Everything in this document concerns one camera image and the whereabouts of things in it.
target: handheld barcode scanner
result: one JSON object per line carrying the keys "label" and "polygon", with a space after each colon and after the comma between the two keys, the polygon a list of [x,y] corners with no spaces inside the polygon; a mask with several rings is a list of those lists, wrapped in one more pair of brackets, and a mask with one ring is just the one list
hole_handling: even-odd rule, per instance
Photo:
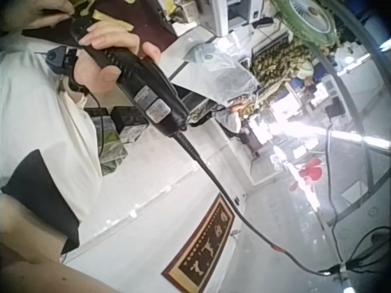
{"label": "handheld barcode scanner", "polygon": [[[75,19],[71,25],[71,35],[79,41],[88,33],[87,28],[93,23],[91,18]],[[178,131],[186,130],[189,111],[179,99],[173,85],[151,58],[140,59],[123,48],[82,48],[100,67],[115,65],[121,69],[118,86],[161,133],[172,137]]]}

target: person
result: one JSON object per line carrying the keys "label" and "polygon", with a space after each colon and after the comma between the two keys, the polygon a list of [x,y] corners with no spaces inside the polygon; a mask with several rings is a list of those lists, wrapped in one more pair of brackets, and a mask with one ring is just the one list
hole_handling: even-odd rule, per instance
{"label": "person", "polygon": [[239,99],[228,108],[218,110],[214,113],[216,121],[227,131],[233,134],[239,134],[242,130],[242,122],[239,117],[239,111],[244,109],[248,104],[248,99]]}
{"label": "person", "polygon": [[[61,76],[36,54],[58,44],[13,33],[54,25],[73,13],[69,1],[9,2],[0,39],[0,255],[2,292],[115,292],[59,263],[79,245],[78,226],[90,213],[101,186],[97,137],[83,111],[86,97],[61,88]],[[57,10],[55,17],[43,10]],[[23,19],[11,17],[15,11]],[[95,49],[141,47],[156,63],[160,51],[124,28],[101,21],[80,45]],[[101,69],[80,50],[74,77],[92,93],[113,88],[120,70]]]}

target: ceiling light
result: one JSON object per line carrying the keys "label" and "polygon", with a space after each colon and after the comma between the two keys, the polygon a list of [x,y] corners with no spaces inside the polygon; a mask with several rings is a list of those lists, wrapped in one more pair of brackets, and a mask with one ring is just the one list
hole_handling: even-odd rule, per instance
{"label": "ceiling light", "polygon": [[354,58],[352,56],[345,57],[345,63],[350,64],[354,62]]}
{"label": "ceiling light", "polygon": [[352,287],[347,287],[343,290],[343,293],[356,293]]}

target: fan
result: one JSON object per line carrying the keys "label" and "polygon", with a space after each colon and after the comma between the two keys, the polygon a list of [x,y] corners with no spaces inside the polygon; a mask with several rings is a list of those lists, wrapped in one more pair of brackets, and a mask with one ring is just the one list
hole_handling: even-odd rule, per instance
{"label": "fan", "polygon": [[337,40],[333,17],[312,0],[274,0],[284,23],[294,35],[316,43],[332,46]]}

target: black cable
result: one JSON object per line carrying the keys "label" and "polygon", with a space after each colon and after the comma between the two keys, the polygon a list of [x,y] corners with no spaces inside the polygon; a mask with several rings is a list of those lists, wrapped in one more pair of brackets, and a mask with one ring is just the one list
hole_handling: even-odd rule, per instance
{"label": "black cable", "polygon": [[329,189],[329,203],[332,207],[332,210],[334,211],[334,223],[332,224],[332,228],[331,228],[331,235],[332,235],[332,238],[334,240],[334,243],[335,243],[335,247],[337,249],[337,253],[338,253],[338,257],[340,259],[341,262],[343,262],[343,259],[342,259],[342,255],[341,255],[341,252],[340,252],[340,248],[338,246],[338,241],[337,241],[337,238],[335,237],[335,232],[334,232],[334,229],[335,229],[335,226],[337,226],[337,222],[338,222],[338,213],[337,213],[337,208],[335,207],[333,201],[332,201],[332,197],[331,197],[331,168],[330,168],[330,159],[329,159],[329,148],[330,148],[330,130],[331,130],[331,127],[332,125],[330,125],[329,127],[327,127],[327,131],[326,131],[326,167],[327,167],[327,187]]}
{"label": "black cable", "polygon": [[365,240],[365,238],[367,238],[370,234],[372,234],[373,232],[377,231],[377,230],[383,230],[383,229],[386,229],[386,230],[391,230],[390,227],[388,226],[379,226],[379,227],[376,227],[376,228],[373,228],[371,231],[367,232],[359,241],[359,243],[356,245],[356,247],[354,248],[350,258],[349,258],[349,261],[353,259],[354,255],[356,254],[357,250],[359,249],[361,243]]}
{"label": "black cable", "polygon": [[354,273],[373,273],[373,274],[377,274],[377,275],[381,275],[382,274],[382,272],[377,272],[377,271],[374,271],[374,270],[355,270],[355,269],[351,269],[350,271],[354,272]]}
{"label": "black cable", "polygon": [[174,139],[181,145],[181,147],[192,157],[193,160],[195,160],[201,168],[205,171],[205,173],[209,176],[209,178],[215,183],[217,188],[220,190],[221,194],[223,194],[224,198],[227,200],[228,204],[231,206],[231,208],[234,210],[235,214],[242,220],[242,222],[250,228],[257,236],[259,236],[263,241],[265,241],[272,249],[274,249],[277,252],[281,252],[285,254],[287,257],[289,257],[300,269],[307,273],[311,273],[312,275],[316,276],[322,276],[322,277],[328,277],[331,275],[329,272],[316,272],[310,269],[307,269],[304,267],[291,253],[287,252],[286,250],[282,249],[278,245],[271,242],[265,235],[263,235],[259,230],[257,230],[247,219],[239,212],[238,208],[236,207],[236,204],[232,201],[230,196],[228,195],[227,191],[224,189],[224,187],[220,184],[220,182],[217,180],[217,178],[214,176],[212,171],[208,168],[206,163],[202,160],[197,150],[192,146],[192,144],[187,140],[187,138],[183,135],[182,132],[178,132],[174,135]]}
{"label": "black cable", "polygon": [[95,102],[98,104],[98,110],[99,110],[99,115],[100,115],[100,124],[101,124],[101,143],[100,143],[100,145],[101,145],[101,148],[100,148],[99,155],[98,155],[98,157],[100,157],[103,153],[103,147],[104,147],[103,114],[102,114],[102,109],[101,109],[100,103],[99,103],[98,99],[96,98],[96,96],[91,92],[90,92],[90,95],[95,100]]}
{"label": "black cable", "polygon": [[381,258],[378,258],[377,260],[375,261],[372,261],[372,262],[369,262],[368,264],[363,264],[363,265],[360,265],[358,266],[357,268],[358,269],[361,269],[363,267],[369,267],[369,266],[373,266],[374,264],[377,264],[379,262],[381,262],[384,258],[386,258],[390,253],[390,250],[388,250],[384,255],[381,256]]}

